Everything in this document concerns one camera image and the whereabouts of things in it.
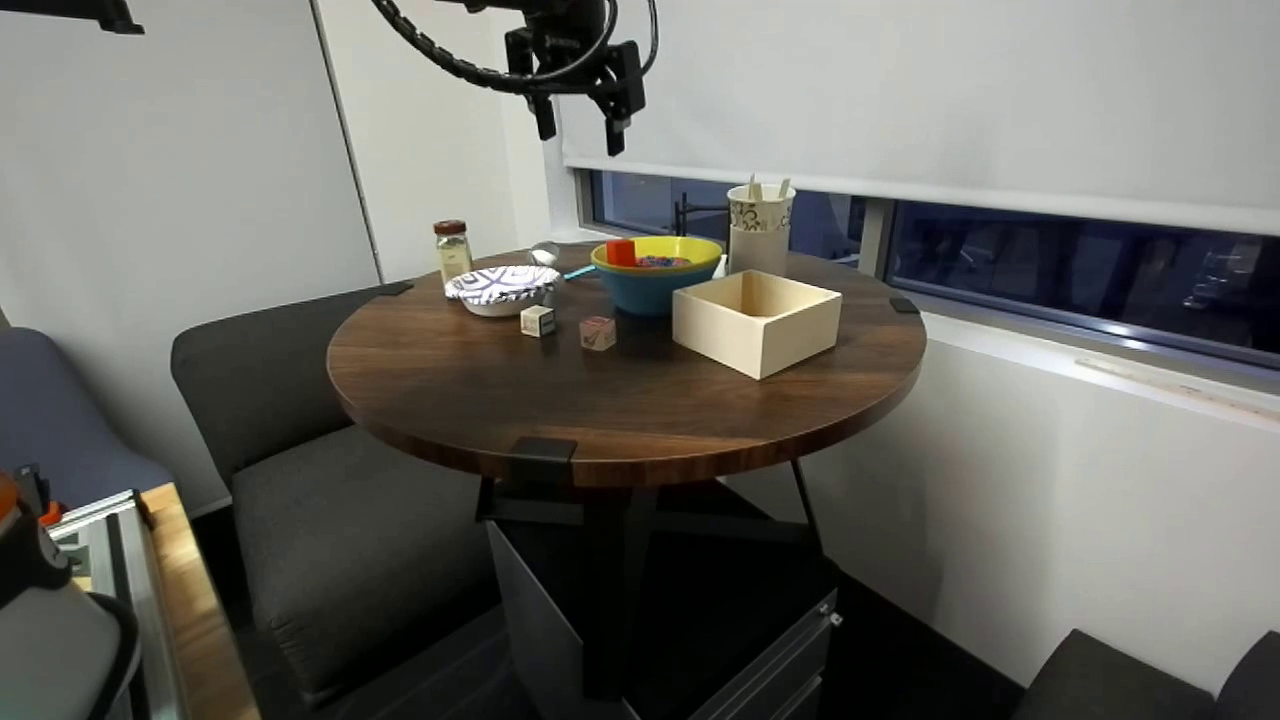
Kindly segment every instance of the round wooden table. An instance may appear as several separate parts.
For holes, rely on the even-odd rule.
[[[882,281],[794,256],[790,275],[843,294],[840,342],[748,381],[674,343],[670,322],[618,316],[618,347],[578,325],[613,316],[595,281],[555,289],[553,335],[443,302],[442,275],[354,311],[330,378],[358,425],[475,478],[510,478],[519,442],[569,442],[578,487],[662,487],[821,454],[882,421],[915,381],[921,311]]]

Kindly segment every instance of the open wooden crate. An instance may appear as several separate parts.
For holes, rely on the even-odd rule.
[[[840,294],[774,272],[736,272],[674,295],[674,342],[752,381],[786,372],[840,335]]]

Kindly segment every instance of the window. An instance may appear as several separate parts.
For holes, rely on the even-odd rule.
[[[733,183],[674,180],[674,178],[620,178],[590,171],[593,220],[628,233],[689,233],[729,242]],[[797,191],[794,206],[794,254],[856,259],[866,228],[866,206],[827,191]]]
[[[1280,242],[899,206],[891,283],[1280,368]]]
[[[590,171],[593,220],[628,233],[723,242],[729,183]],[[1195,233],[1036,214],[891,206],[860,235],[866,199],[799,191],[794,254],[856,259],[877,243],[886,281],[955,310],[983,310],[1108,343],[1280,368],[1280,235]]]

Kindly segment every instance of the white plate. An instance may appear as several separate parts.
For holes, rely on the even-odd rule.
[[[475,316],[515,316],[526,305],[538,305],[555,275],[555,268],[542,265],[471,268],[453,275],[443,295],[463,302]]]

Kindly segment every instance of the bowl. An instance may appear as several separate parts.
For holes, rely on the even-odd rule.
[[[715,275],[719,254],[723,247],[704,235],[628,235],[595,243],[593,265],[613,310],[628,316],[674,316],[674,294]]]

